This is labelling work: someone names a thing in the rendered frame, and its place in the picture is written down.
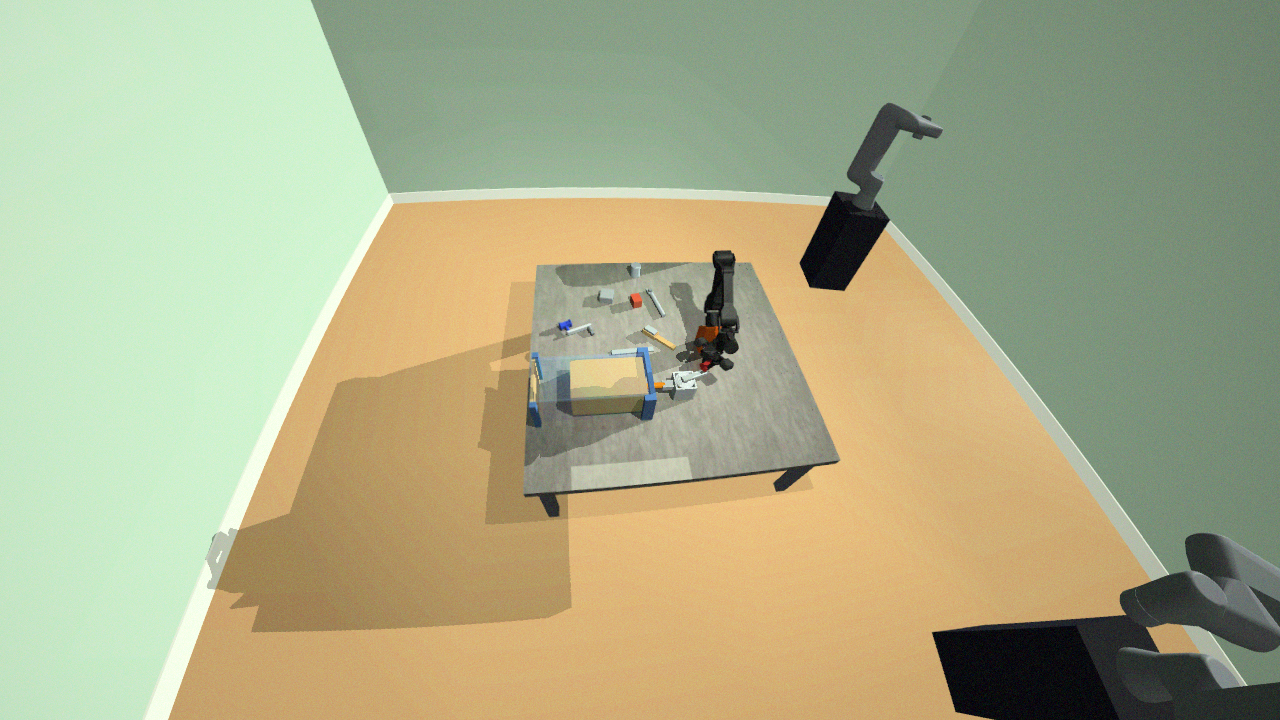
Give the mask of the clear-panelled rack with blue frame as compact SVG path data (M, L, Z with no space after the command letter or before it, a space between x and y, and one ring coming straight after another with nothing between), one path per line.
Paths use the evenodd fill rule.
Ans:
M640 416L648 420L652 392L643 347L632 354L539 357L531 354L530 413L541 421Z

